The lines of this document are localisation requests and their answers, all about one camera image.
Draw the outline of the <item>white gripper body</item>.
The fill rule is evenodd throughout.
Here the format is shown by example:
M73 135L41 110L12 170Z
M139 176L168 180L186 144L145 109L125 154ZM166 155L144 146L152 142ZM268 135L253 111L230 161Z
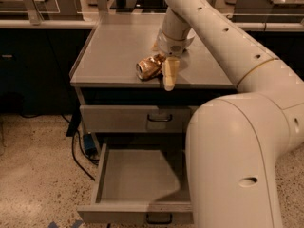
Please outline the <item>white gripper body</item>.
M188 48L186 45L187 38L185 40L174 40L166 36L161 30L159 30L157 36L159 51L167 56L180 56Z

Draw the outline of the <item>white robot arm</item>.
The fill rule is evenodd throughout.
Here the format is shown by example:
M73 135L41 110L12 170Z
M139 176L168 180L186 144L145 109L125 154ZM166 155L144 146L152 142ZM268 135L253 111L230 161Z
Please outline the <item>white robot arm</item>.
M158 48L178 56L194 31L237 94L213 99L186 132L195 228L283 228L277 159L304 143L304 83L207 0L165 0Z

